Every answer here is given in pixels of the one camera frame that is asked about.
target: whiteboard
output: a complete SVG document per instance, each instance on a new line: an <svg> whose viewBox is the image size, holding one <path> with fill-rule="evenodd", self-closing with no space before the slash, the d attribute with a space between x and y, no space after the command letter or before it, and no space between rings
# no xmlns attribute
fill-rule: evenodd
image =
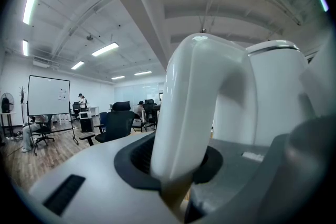
<svg viewBox="0 0 336 224"><path fill-rule="evenodd" d="M70 80L29 76L29 116L70 113L69 91Z"/></svg>

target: white ceiling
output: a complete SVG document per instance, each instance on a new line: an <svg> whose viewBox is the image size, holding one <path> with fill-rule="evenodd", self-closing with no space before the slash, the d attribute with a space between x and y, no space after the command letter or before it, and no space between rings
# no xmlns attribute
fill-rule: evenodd
<svg viewBox="0 0 336 224"><path fill-rule="evenodd" d="M7 51L21 55L22 39L27 39L30 57L104 81L116 76L131 80L139 71L164 74L172 52L200 31L203 20L208 33L245 47L287 38L303 52L318 47L305 40L305 27L311 33L328 23L318 0L37 0L25 25L25 2L9 1L2 32ZM112 42L119 48L91 55ZM85 64L71 70L78 61Z"/></svg>

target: seated person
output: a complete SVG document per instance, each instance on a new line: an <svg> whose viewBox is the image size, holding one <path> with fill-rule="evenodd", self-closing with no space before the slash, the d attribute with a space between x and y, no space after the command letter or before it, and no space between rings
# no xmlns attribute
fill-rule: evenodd
<svg viewBox="0 0 336 224"><path fill-rule="evenodd" d="M145 109L143 108L143 102L140 101L139 105L134 109L135 114L139 115L139 117L141 118L142 122L145 123L146 122L146 112Z"/></svg>
<svg viewBox="0 0 336 224"><path fill-rule="evenodd" d="M22 137L23 137L23 148L22 152L28 152L31 151L31 132L34 133L35 131L41 129L41 126L38 123L47 123L48 122L48 116L35 116L35 122L30 125L25 126L22 129Z"/></svg>

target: chair headrest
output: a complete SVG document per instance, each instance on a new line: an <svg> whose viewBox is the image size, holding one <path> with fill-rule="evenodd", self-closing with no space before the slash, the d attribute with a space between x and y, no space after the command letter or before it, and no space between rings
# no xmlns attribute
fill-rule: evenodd
<svg viewBox="0 0 336 224"><path fill-rule="evenodd" d="M114 111L130 111L130 101L127 102L117 102L113 104L112 110Z"/></svg>

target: shoe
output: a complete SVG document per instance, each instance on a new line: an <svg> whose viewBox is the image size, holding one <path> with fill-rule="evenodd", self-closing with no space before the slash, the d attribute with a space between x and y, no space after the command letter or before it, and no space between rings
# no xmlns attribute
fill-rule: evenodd
<svg viewBox="0 0 336 224"><path fill-rule="evenodd" d="M28 151L31 151L31 150L28 150L28 149L26 149L26 148L22 148L21 151L22 151L22 152L28 152Z"/></svg>

